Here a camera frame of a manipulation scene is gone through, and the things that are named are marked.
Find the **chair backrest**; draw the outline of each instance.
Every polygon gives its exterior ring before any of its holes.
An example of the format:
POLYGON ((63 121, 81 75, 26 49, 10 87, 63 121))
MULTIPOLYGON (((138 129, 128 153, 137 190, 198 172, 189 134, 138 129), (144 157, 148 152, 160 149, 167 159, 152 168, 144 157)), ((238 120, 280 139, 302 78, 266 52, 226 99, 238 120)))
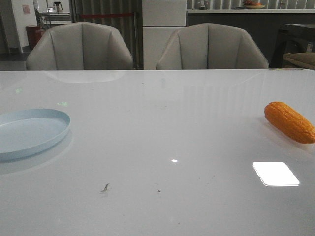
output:
POLYGON ((112 26, 78 22, 47 30, 26 61, 27 70, 131 70, 132 55, 112 26))
POLYGON ((157 69, 252 69, 269 63, 252 37, 238 27, 204 23, 175 31, 157 69))

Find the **corn cob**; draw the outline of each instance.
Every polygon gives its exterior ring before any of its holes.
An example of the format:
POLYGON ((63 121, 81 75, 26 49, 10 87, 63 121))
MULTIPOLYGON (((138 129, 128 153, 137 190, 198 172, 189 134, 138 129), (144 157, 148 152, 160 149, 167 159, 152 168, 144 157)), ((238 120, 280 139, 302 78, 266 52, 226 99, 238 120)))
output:
POLYGON ((291 139, 302 143, 315 143, 315 128, 301 114, 283 102, 271 102, 265 107, 266 119, 291 139))

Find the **counter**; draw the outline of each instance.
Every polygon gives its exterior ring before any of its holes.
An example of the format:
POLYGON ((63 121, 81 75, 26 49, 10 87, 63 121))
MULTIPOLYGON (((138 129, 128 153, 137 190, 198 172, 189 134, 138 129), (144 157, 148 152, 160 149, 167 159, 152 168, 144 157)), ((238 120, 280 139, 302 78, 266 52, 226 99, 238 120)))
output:
POLYGON ((187 10, 186 26, 215 23, 245 29, 271 62, 282 24, 315 23, 314 9, 187 10))

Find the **red barrier rope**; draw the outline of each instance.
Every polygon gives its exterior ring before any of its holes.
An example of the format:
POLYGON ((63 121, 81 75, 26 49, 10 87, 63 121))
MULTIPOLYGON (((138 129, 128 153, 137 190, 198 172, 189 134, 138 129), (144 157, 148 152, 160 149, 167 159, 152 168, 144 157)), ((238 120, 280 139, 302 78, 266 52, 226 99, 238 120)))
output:
POLYGON ((116 18, 133 16, 133 13, 121 13, 121 14, 99 14, 99 15, 79 15, 83 19, 95 19, 95 18, 116 18))

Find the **gray chair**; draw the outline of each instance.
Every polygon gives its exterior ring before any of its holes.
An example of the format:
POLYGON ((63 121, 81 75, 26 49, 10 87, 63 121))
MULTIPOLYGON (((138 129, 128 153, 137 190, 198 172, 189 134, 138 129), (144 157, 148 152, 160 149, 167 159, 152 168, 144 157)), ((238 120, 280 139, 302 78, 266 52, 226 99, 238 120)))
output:
POLYGON ((211 23, 180 28, 169 38, 158 70, 269 68, 243 29, 211 23))
POLYGON ((27 70, 132 70, 133 59, 112 26, 78 22, 47 30, 26 60, 27 70))

